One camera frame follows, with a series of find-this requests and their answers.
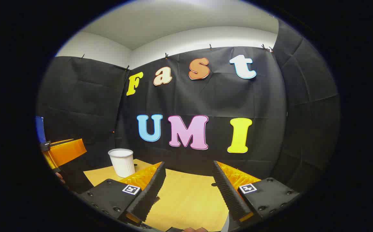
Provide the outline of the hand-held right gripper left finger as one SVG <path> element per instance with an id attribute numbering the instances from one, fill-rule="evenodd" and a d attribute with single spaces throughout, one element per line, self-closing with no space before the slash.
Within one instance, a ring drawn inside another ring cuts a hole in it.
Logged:
<path id="1" fill-rule="evenodd" d="M 139 226 L 146 221 L 165 177 L 165 162 L 159 162 L 119 181 L 108 178 L 77 197 L 106 217 Z"/>

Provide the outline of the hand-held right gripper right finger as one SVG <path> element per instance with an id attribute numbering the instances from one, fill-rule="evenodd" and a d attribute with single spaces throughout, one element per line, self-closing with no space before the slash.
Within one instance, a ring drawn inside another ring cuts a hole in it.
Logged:
<path id="1" fill-rule="evenodd" d="M 219 161 L 213 161 L 213 178 L 239 226 L 267 220 L 289 207 L 300 193 L 274 178 L 258 179 Z"/>

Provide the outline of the white ribbed garbage bin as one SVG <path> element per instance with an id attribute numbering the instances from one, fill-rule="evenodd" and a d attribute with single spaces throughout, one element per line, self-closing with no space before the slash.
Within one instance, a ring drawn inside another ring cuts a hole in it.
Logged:
<path id="1" fill-rule="evenodd" d="M 133 151 L 129 149 L 112 149 L 108 151 L 116 175 L 126 178 L 135 173 Z"/>

